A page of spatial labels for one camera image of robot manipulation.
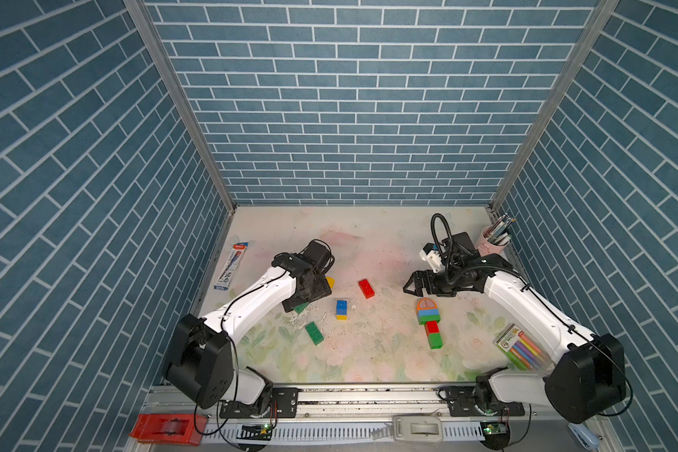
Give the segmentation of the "red small lego brick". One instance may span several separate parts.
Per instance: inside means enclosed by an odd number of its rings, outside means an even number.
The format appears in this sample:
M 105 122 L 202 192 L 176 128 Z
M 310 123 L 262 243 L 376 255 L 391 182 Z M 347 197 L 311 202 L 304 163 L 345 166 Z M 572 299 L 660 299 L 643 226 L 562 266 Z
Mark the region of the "red small lego brick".
M 439 326 L 437 321 L 428 321 L 424 324 L 426 335 L 439 334 Z

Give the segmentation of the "dark blue square lego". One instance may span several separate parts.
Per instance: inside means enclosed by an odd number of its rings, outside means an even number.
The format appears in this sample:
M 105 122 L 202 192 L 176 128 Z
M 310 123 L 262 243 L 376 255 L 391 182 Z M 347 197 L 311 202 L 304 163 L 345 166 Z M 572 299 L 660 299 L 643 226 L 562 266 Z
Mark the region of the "dark blue square lego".
M 336 315 L 348 315 L 348 302 L 344 299 L 339 299 L 336 302 Z

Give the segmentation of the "orange half-round lego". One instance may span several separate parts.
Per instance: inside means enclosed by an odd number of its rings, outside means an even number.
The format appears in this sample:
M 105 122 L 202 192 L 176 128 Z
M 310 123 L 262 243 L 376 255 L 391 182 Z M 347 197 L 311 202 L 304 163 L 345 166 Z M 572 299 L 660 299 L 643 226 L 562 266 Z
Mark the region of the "orange half-round lego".
M 438 306 L 437 306 L 436 302 L 433 301 L 432 299 L 428 299 L 428 298 L 420 299 L 416 303 L 416 312 L 418 312 L 419 310 L 426 310 L 426 309 L 438 309 Z

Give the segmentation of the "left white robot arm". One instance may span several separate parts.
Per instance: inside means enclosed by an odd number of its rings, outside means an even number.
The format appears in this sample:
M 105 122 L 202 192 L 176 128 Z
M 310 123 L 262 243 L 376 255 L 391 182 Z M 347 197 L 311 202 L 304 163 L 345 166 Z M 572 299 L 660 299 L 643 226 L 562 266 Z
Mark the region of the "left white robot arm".
M 239 368 L 237 345 L 276 306 L 289 313 L 331 295 L 326 274 L 333 264 L 331 247 L 319 239 L 300 252 L 277 254 L 267 271 L 232 301 L 178 322 L 162 377 L 201 409 L 225 402 L 250 417 L 265 414 L 273 382 L 256 370 Z

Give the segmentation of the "light blue long lego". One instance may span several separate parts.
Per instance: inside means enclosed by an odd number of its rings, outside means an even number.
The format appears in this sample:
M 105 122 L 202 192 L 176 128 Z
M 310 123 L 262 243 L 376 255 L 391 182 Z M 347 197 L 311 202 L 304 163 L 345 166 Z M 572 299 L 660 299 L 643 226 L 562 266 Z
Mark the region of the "light blue long lego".
M 439 310 L 438 309 L 419 310 L 417 312 L 417 315 L 420 318 L 427 318 L 428 316 L 439 316 Z

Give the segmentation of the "green small square lego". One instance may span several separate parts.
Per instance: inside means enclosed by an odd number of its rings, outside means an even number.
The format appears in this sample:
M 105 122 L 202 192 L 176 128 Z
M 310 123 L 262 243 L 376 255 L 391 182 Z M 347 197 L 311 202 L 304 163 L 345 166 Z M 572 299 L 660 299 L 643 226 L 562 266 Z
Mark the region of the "green small square lego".
M 440 350 L 444 346 L 444 341 L 440 333 L 430 333 L 427 335 L 429 348 L 431 350 Z

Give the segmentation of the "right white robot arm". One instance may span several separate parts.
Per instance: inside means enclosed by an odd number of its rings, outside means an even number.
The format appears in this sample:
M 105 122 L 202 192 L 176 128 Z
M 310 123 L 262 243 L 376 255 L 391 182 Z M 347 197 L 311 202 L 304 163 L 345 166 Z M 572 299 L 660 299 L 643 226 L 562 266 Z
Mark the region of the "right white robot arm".
M 598 335 L 564 314 L 504 257 L 481 254 L 469 235 L 453 233 L 440 213 L 429 221 L 431 228 L 437 225 L 443 226 L 446 238 L 431 234 L 420 252 L 429 267 L 412 273 L 404 293 L 440 298 L 480 293 L 518 322 L 498 343 L 516 367 L 501 366 L 476 377 L 473 397 L 480 412 L 497 414 L 512 403 L 539 405 L 581 424 L 593 416 L 613 416 L 615 405 L 621 407 L 619 414 L 628 411 L 635 393 L 618 339 Z

